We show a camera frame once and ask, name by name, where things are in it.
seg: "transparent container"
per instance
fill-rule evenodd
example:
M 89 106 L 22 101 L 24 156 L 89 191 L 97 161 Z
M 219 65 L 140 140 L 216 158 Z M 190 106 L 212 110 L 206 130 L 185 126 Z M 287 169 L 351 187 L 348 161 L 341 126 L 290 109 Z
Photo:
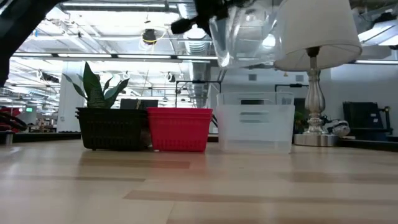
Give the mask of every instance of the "transparent container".
M 291 152 L 293 93 L 221 93 L 217 102 L 218 139 L 223 151 Z
M 254 1 L 244 7 L 229 8 L 229 17 L 210 19 L 210 31 L 221 68 L 272 65 L 277 7 L 273 0 Z

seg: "black bin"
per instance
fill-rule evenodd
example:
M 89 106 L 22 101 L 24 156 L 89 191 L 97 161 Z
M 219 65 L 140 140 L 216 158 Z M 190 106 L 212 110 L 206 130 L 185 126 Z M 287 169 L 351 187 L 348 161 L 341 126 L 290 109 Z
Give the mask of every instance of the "black bin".
M 81 138 L 87 149 L 139 151 L 141 132 L 148 127 L 146 110 L 77 108 Z

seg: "potted plant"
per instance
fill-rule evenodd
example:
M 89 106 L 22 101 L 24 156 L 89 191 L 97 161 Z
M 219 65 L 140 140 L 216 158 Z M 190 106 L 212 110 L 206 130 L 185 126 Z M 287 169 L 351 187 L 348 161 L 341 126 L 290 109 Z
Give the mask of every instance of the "potted plant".
M 294 112 L 294 134 L 302 134 L 305 129 L 304 115 L 298 111 Z
M 110 78 L 104 88 L 101 87 L 99 75 L 91 71 L 85 63 L 83 76 L 84 91 L 63 74 L 76 92 L 87 101 L 87 108 L 77 108 L 81 136 L 86 148 L 96 149 L 128 149 L 138 150 L 141 129 L 147 125 L 147 114 L 144 110 L 111 109 L 116 98 L 129 82 L 129 79 L 119 82 L 109 88 Z

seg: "silver lamp base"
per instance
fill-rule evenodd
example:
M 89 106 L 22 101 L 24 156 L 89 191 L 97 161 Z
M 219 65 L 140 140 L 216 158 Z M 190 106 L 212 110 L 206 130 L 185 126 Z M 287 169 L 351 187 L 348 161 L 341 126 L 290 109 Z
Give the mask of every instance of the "silver lamp base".
M 334 134 L 304 133 L 294 135 L 294 144 L 298 146 L 335 147 L 339 137 Z

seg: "red basket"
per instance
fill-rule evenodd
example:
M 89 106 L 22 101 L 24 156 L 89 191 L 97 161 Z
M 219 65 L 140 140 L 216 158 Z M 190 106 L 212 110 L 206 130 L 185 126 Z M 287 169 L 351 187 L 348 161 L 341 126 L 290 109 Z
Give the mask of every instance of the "red basket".
M 160 151 L 204 152 L 212 109 L 147 108 L 152 146 Z

